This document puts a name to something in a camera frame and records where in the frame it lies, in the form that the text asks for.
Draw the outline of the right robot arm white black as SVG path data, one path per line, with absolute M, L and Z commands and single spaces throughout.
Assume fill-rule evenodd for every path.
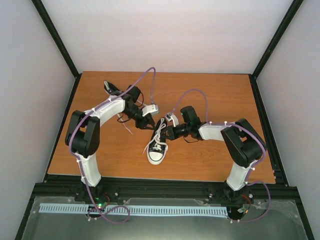
M 244 118 L 224 123 L 201 121 L 192 106 L 182 108 L 180 113 L 184 123 L 179 123 L 173 113 L 168 113 L 165 118 L 172 122 L 172 125 L 163 129 L 160 135 L 171 141 L 191 136 L 197 141 L 224 142 L 233 160 L 226 184 L 232 191 L 241 190 L 248 183 L 255 165 L 267 155 L 264 140 Z

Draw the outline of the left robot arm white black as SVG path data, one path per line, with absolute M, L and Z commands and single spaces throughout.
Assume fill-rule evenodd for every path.
M 98 170 L 96 152 L 100 145 L 101 126 L 113 116 L 120 113 L 135 121 L 135 127 L 141 130 L 154 130 L 155 122 L 152 115 L 159 112 L 159 107 L 152 103 L 140 108 L 136 105 L 141 90 L 130 85 L 127 91 L 119 90 L 110 82 L 104 82 L 104 89 L 109 98 L 95 108 L 79 111 L 75 110 L 70 118 L 65 136 L 65 144 L 70 146 L 75 155 L 81 172 L 81 181 L 89 187 L 86 195 L 92 201 L 103 198 L 104 188 L 98 183 L 101 174 Z

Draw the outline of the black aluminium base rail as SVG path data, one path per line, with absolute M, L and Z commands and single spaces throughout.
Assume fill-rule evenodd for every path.
M 227 198 L 227 185 L 223 182 L 195 182 L 174 180 L 143 180 L 103 177 L 96 187 L 86 189 L 77 176 L 48 175 L 43 183 L 35 184 L 32 197 L 73 197 L 77 202 L 111 201 L 122 205 L 132 198 L 142 199 L 195 199 L 221 206 L 240 206 L 271 200 L 293 200 L 301 204 L 298 189 L 284 184 L 256 183 L 246 186 L 233 198 Z

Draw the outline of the left black frame post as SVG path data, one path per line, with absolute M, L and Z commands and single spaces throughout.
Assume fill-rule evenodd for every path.
M 37 13 L 39 14 L 42 22 L 44 23 L 46 29 L 48 30 L 52 40 L 54 41 L 56 47 L 58 48 L 62 58 L 64 59 L 67 67 L 69 68 L 72 76 L 77 79 L 80 76 L 74 61 L 72 60 L 55 24 L 53 23 L 45 5 L 41 0 L 31 0 L 33 6 L 35 7 Z

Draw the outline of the black frame post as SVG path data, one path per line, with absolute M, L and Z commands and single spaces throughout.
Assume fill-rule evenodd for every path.
M 72 60 L 55 24 L 53 23 L 45 5 L 41 0 L 31 0 L 33 6 L 35 7 L 37 13 L 39 14 L 42 22 L 44 23 L 46 29 L 48 30 L 52 40 L 54 41 L 56 47 L 58 48 L 62 58 L 64 59 L 67 67 L 69 68 L 72 76 L 77 79 L 80 76 L 74 61 Z
M 278 25 L 274 35 L 272 36 L 269 44 L 267 45 L 263 55 L 261 56 L 257 66 L 255 67 L 252 73 L 254 80 L 257 80 L 258 76 L 260 75 L 266 63 L 270 59 L 273 51 L 276 49 L 278 43 L 280 42 L 281 38 L 283 37 L 284 33 L 286 32 L 287 28 L 289 27 L 290 23 L 292 22 L 293 18 L 295 17 L 303 2 L 304 0 L 293 0 L 291 2 L 288 10 L 282 18 L 280 24 Z

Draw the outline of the right black frame post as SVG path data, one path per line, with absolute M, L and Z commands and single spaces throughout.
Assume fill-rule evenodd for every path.
M 278 25 L 274 35 L 272 36 L 269 44 L 267 45 L 263 55 L 261 56 L 257 66 L 255 67 L 252 73 L 254 80 L 257 80 L 258 76 L 260 75 L 266 63 L 270 59 L 273 51 L 276 49 L 278 43 L 280 42 L 281 38 L 283 37 L 284 33 L 286 32 L 287 28 L 289 27 L 290 23 L 292 22 L 293 18 L 295 17 L 303 2 L 304 0 L 293 0 L 291 2 L 288 10 L 282 18 L 280 24 Z

